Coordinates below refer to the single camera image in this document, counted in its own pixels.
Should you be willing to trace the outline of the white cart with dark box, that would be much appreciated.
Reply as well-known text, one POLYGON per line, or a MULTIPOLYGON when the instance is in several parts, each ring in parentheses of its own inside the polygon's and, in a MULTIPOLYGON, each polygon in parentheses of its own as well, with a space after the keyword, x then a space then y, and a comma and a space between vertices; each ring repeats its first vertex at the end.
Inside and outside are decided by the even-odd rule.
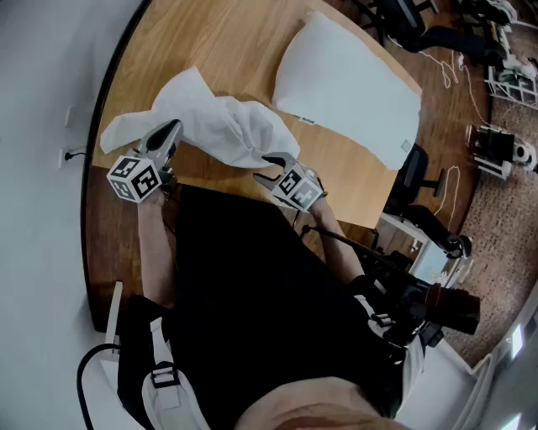
POLYGON ((501 128, 470 125, 467 146, 479 170, 506 180, 512 169, 515 136, 501 128))

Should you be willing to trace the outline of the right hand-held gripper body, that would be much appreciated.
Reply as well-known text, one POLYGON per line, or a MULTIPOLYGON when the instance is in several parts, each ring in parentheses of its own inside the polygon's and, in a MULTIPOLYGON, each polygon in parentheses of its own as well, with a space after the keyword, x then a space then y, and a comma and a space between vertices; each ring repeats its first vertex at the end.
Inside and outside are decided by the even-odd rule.
POLYGON ((283 170, 271 194, 278 201, 307 212, 325 191, 315 170, 295 163, 283 170))

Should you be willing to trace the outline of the white frame cart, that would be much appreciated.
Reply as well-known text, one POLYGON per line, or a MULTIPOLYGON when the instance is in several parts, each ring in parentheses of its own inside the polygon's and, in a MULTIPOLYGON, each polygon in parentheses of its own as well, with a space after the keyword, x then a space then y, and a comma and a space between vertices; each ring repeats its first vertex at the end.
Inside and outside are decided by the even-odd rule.
POLYGON ((511 55, 506 65, 502 70, 488 67, 484 81, 490 94, 538 110, 538 60, 527 57, 520 61, 511 55))

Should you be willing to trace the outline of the white desk with monitor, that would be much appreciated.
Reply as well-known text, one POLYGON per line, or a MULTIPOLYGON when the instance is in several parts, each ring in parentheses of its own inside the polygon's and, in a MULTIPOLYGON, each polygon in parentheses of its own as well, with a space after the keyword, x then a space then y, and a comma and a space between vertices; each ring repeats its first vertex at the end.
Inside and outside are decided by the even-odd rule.
POLYGON ((421 229, 415 227, 412 223, 384 212, 380 218, 405 232, 414 239, 414 242, 420 244, 419 253, 409 270, 411 275, 433 284, 430 281, 430 273, 444 270, 449 274, 449 279, 444 285, 440 285, 445 288, 456 288, 461 285, 470 273, 474 263, 473 257, 450 260, 421 229))

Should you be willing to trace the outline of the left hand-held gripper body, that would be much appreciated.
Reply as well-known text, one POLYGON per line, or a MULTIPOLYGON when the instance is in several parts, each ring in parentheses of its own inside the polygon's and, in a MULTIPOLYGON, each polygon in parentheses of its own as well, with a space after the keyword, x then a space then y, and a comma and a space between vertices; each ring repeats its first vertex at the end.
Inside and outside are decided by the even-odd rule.
POLYGON ((107 174, 108 183, 120 199, 135 203, 143 202, 159 188, 173 191, 176 177, 168 166, 169 160, 169 154, 162 149, 132 149, 113 164, 107 174))

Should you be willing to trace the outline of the black office chair with headrest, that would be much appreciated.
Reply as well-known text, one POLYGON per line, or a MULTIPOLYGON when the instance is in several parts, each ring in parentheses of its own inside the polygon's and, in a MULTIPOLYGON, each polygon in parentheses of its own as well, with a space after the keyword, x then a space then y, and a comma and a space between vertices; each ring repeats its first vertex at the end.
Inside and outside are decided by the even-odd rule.
POLYGON ((414 145, 398 171, 383 212, 403 218, 422 230, 449 259, 470 257, 470 238, 451 233, 430 209, 415 203, 421 188, 431 188, 434 196, 438 197, 445 183, 444 169, 440 171, 437 180, 425 179, 428 160, 426 152, 420 146, 414 145))

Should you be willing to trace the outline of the white pillow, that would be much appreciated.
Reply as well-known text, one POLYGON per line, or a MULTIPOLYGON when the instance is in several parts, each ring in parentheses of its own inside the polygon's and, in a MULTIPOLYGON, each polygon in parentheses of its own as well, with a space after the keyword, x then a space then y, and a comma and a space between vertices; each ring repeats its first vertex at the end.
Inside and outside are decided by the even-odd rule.
POLYGON ((354 34, 312 12, 284 53, 273 105, 367 148, 399 170, 414 146, 419 95, 354 34))

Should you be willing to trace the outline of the person's black shirt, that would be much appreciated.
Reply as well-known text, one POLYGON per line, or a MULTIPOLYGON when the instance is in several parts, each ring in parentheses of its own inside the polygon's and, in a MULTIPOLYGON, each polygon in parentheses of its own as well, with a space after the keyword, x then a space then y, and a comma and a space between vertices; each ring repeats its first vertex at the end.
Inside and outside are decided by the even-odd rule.
POLYGON ((234 430, 270 391, 336 377, 396 421, 424 363, 372 331, 358 295, 265 202, 184 186, 166 230, 175 264, 172 309, 128 301, 118 395, 144 430, 234 430))

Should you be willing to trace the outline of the person's left forearm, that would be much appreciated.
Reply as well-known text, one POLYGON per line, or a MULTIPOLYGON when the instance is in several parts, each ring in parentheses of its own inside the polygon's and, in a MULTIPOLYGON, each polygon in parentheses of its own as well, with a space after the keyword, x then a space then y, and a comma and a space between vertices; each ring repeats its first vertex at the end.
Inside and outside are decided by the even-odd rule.
POLYGON ((162 216, 164 194, 152 192, 138 205, 141 282, 144 297, 172 309, 176 300, 175 264, 162 216))

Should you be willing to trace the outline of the person's right forearm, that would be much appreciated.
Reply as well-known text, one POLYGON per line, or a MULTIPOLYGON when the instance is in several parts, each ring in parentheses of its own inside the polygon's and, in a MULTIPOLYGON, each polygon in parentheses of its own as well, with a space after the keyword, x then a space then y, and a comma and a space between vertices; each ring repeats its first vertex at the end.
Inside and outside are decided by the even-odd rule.
MULTIPOLYGON (((325 197, 319 198, 310 207, 309 213, 313 216, 317 228, 337 236, 344 236, 344 232, 325 197)), ((355 278, 364 275, 361 262, 350 245, 330 235, 322 234, 320 238, 325 263, 343 284, 349 285, 355 278)))

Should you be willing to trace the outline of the white pillowcase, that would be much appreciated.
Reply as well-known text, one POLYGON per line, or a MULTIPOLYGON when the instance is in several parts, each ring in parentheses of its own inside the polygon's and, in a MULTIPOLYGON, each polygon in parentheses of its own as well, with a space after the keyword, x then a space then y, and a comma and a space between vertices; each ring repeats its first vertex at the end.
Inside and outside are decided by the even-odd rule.
POLYGON ((233 167, 264 168, 263 155, 285 152, 298 158, 300 153, 276 113, 256 101, 216 97, 195 67, 165 84, 151 110, 115 117, 101 134, 101 149, 108 154, 174 119, 183 124, 184 142, 233 167))

